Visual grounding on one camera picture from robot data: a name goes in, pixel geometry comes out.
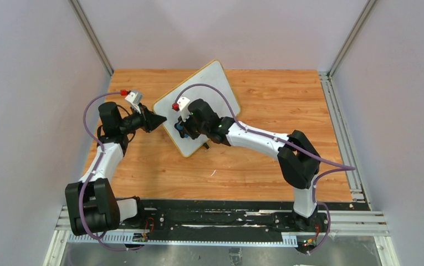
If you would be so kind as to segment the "blue black whiteboard eraser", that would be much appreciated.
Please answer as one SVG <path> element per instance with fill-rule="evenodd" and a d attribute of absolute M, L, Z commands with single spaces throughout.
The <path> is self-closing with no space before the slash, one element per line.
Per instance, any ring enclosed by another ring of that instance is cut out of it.
<path fill-rule="evenodd" d="M 178 131 L 180 138 L 186 139 L 189 137 L 187 130 L 183 127 L 180 122 L 175 123 L 175 129 Z"/>

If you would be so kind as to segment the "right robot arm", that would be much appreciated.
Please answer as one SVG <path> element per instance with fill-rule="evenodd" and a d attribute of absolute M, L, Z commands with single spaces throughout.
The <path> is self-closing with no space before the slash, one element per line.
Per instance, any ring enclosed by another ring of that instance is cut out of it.
<path fill-rule="evenodd" d="M 215 144 L 244 147 L 278 161 L 284 180 L 294 189 L 290 224 L 300 231 L 315 226 L 318 211 L 314 181 L 319 173 L 319 155 L 301 131 L 278 134 L 249 127 L 234 117 L 220 117 L 202 99 L 182 97 L 172 104 L 180 113 L 175 129 L 183 139 L 205 136 Z"/>

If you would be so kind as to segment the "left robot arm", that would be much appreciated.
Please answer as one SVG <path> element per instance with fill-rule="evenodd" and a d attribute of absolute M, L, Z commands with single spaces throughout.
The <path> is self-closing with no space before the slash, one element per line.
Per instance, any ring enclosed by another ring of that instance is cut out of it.
<path fill-rule="evenodd" d="M 101 126 L 97 129 L 95 159 L 78 182 L 65 188 L 70 226 L 76 236 L 116 230 L 123 221 L 142 224 L 145 210 L 141 199 L 116 198 L 110 180 L 126 154 L 128 136 L 138 129 L 151 132 L 167 120 L 143 104 L 126 117 L 112 101 L 101 104 L 98 111 Z"/>

